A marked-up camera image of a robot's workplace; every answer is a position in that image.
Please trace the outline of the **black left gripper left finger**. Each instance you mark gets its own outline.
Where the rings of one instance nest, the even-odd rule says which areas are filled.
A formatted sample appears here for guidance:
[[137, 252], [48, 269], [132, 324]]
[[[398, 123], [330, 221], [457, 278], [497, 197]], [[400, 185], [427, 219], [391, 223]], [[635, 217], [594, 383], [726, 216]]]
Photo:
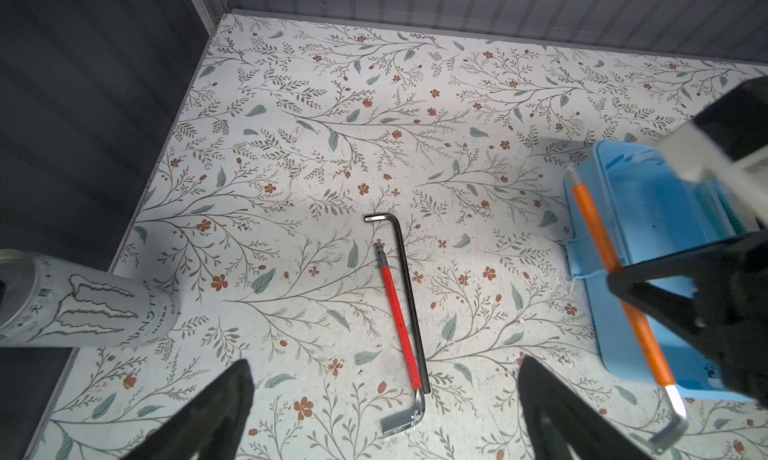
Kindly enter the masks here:
[[233, 459], [253, 405], [247, 360], [230, 365], [128, 459]]

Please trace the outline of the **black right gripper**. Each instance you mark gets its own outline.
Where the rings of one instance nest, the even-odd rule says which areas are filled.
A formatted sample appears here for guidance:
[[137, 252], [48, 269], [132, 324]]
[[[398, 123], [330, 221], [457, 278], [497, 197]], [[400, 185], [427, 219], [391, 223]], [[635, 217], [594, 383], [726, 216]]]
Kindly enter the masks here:
[[608, 275], [609, 290], [714, 361], [724, 385], [767, 404], [767, 233]]

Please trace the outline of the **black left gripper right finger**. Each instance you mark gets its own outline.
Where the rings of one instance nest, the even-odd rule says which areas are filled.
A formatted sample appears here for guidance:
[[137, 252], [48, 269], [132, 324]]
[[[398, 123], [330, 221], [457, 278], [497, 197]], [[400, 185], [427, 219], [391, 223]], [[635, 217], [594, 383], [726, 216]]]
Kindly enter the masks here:
[[647, 459], [533, 357], [518, 374], [523, 416], [536, 459]]

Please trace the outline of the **blue clear plastic tool box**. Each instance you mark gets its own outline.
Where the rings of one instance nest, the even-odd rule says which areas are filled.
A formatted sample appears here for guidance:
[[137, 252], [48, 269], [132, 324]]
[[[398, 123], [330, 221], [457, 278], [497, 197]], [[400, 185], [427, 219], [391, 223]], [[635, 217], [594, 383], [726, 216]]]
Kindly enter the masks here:
[[566, 244], [586, 284], [602, 361], [654, 377], [625, 314], [644, 311], [681, 394], [767, 400], [767, 234], [736, 234], [714, 184], [680, 180], [652, 148], [601, 141], [577, 170], [618, 253], [607, 271], [574, 195]]

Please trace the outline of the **red handled tool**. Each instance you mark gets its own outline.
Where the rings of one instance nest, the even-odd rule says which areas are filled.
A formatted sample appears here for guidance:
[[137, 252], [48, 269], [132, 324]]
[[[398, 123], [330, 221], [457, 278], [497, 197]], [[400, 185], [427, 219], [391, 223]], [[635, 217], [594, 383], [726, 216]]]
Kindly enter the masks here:
[[414, 404], [409, 410], [392, 414], [381, 421], [383, 436], [390, 437], [416, 427], [423, 420], [426, 410], [425, 392], [386, 253], [381, 246], [376, 246], [374, 251], [414, 392]]

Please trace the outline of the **black hex key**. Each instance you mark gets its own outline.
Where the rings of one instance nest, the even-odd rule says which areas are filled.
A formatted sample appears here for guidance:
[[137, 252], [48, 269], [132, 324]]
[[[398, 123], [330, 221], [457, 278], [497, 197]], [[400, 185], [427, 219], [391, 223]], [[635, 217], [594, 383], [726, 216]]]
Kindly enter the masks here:
[[414, 354], [416, 355], [417, 366], [419, 368], [419, 371], [422, 377], [425, 395], [429, 395], [431, 393], [431, 386], [429, 382], [427, 363], [424, 355], [424, 349], [423, 349], [423, 344], [421, 339], [421, 331], [418, 323], [416, 303], [415, 303], [415, 298], [412, 290], [411, 277], [410, 277], [410, 272], [409, 272], [408, 263], [407, 263], [406, 250], [405, 250], [405, 243], [404, 243], [400, 223], [398, 219], [390, 213], [365, 215], [364, 221], [366, 223], [388, 221], [392, 225], [394, 235], [395, 235], [395, 241], [397, 245], [397, 252], [399, 256], [400, 271], [403, 278], [405, 300], [406, 300], [406, 305], [409, 312], [409, 317], [411, 320], [411, 330], [408, 330], [408, 329], [407, 330], [410, 336], [410, 341], [413, 347]]

